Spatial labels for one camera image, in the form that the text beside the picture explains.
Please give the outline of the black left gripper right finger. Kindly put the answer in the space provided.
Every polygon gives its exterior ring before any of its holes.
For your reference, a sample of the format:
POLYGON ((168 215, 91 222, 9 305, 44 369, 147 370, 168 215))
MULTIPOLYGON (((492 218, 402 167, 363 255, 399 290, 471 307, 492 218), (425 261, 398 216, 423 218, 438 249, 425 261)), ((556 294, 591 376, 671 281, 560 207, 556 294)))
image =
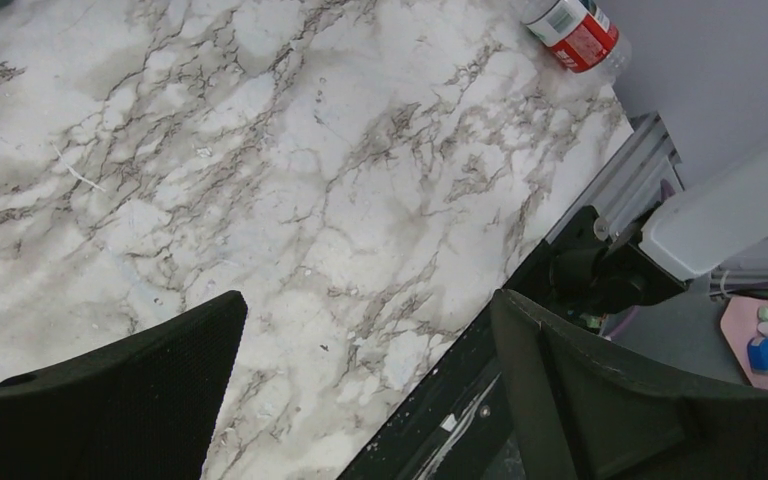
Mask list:
POLYGON ((492 331, 529 479, 768 479, 768 390, 680 370, 511 290, 492 331))

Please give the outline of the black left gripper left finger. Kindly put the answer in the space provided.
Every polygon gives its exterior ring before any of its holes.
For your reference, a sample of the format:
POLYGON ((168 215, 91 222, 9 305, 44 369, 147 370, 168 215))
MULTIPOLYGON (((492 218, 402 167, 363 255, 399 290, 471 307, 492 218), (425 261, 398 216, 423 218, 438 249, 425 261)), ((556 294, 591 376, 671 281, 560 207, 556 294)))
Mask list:
POLYGON ((247 305, 229 291, 0 382, 0 479, 197 479, 247 305))

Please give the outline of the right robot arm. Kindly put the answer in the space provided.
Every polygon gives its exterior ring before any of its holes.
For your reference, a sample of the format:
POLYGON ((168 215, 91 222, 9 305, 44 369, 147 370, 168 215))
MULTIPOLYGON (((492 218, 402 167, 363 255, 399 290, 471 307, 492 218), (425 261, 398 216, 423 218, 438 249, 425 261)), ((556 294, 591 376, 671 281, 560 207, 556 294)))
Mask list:
POLYGON ((549 266, 554 297, 601 316, 685 292, 768 238, 768 137, 732 168, 634 219, 609 243, 562 251, 549 266))

